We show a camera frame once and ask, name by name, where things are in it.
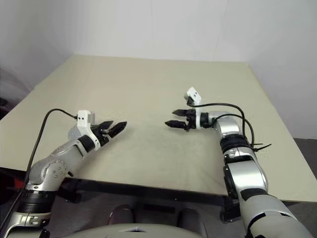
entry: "black cable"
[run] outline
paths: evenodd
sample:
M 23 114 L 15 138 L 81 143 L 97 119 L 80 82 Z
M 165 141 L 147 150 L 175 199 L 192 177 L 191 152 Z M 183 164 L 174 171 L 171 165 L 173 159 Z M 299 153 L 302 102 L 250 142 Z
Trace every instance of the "black cable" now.
M 12 211 L 13 211 L 13 208 L 15 207 L 17 201 L 19 200 L 19 198 L 20 198 L 21 195 L 22 195 L 23 190 L 24 190 L 25 187 L 26 187 L 26 184 L 27 184 L 28 179 L 29 179 L 30 170 L 31 170 L 31 167 L 32 167 L 32 164 L 33 164 L 33 161 L 34 161 L 35 152 L 36 152 L 36 150 L 37 150 L 37 148 L 38 148 L 38 146 L 39 146 L 39 143 L 40 143 L 40 140 L 41 140 L 41 137 L 42 137 L 44 128 L 45 128 L 46 121 L 47 121 L 49 115 L 50 115 L 52 112 L 54 112 L 54 111 L 60 111 L 60 112 L 65 113 L 66 115 L 68 115 L 68 116 L 70 116 L 70 117 L 72 117 L 72 118 L 74 118 L 74 119 L 77 119 L 77 116 L 74 116 L 74 115 L 72 115 L 72 114 L 70 114 L 70 113 L 68 113 L 68 112 L 66 112 L 66 111 L 64 111 L 64 110 L 62 110 L 62 109 L 58 109 L 58 108 L 54 108 L 54 109 L 52 109 L 52 110 L 49 110 L 49 111 L 46 113 L 46 115 L 45 115 L 45 117 L 44 117 L 44 120 L 43 120 L 43 122 L 42 122 L 42 126 L 41 126 L 41 129 L 40 129 L 38 138 L 37 138 L 37 140 L 36 140 L 36 142 L 35 142 L 35 145 L 34 145 L 34 147 L 33 147 L 33 151 L 32 151 L 31 156 L 30 156 L 29 164 L 28 164 L 28 167 L 27 167 L 26 173 L 25 173 L 25 178 L 24 178 L 23 187 L 20 189 L 17 198 L 15 199 L 15 201 L 13 202 L 13 204 L 11 205 L 11 207 L 10 207 L 8 213 L 6 214 L 4 220 L 2 221 L 1 226 L 0 226 L 0 230 L 3 229 L 3 227 L 4 227 L 4 225 L 6 224 L 8 218 L 11 216 L 11 213 L 12 213 Z
M 242 119 L 242 134 L 244 137 L 246 137 L 246 133 L 245 133 L 245 116 L 244 116 L 244 112 L 242 111 L 242 109 L 240 107 L 238 107 L 237 105 L 234 104 L 230 104 L 230 103 L 207 103 L 207 104 L 201 104 L 201 105 L 190 105 L 187 101 L 187 105 L 192 107 L 192 108 L 201 108 L 201 107 L 208 107 L 208 106 L 227 106 L 227 107 L 232 107 L 232 108 L 236 108 L 240 113 L 241 113 L 241 119 Z
M 212 123 L 211 123 L 211 127 L 213 127 L 213 125 L 215 124 L 215 122 L 219 119 L 219 118 L 222 118 L 222 117 L 225 117 L 225 116 L 233 116 L 233 117 L 238 117 L 238 118 L 241 118 L 241 119 L 244 119 L 244 121 L 248 124 L 249 128 L 250 128 L 250 131 L 251 131 L 251 147 L 253 148 L 254 147 L 254 131 L 253 131 L 253 128 L 251 126 L 251 123 L 245 119 L 245 118 L 242 118 L 242 116 L 240 115 L 237 115 L 237 114 L 223 114 L 223 115 L 220 115 L 218 117 L 216 117 L 215 119 L 212 120 Z

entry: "table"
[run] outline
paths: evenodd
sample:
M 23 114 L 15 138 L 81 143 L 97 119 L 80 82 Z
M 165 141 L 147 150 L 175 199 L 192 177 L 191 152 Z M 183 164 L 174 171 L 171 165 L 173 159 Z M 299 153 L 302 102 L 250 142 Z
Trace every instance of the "table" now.
M 257 153 L 270 194 L 285 201 L 317 202 L 316 178 L 245 63 L 73 55 L 0 121 L 0 167 L 25 170 L 48 110 L 90 110 L 96 122 L 126 120 L 128 125 L 76 178 L 226 195 L 215 131 L 185 132 L 164 124 L 178 118 L 173 110 L 188 108 L 183 95 L 191 86 L 205 103 L 239 105 L 253 125 L 256 143 L 272 143 Z M 53 113 L 35 161 L 66 142 L 73 125 L 74 120 Z

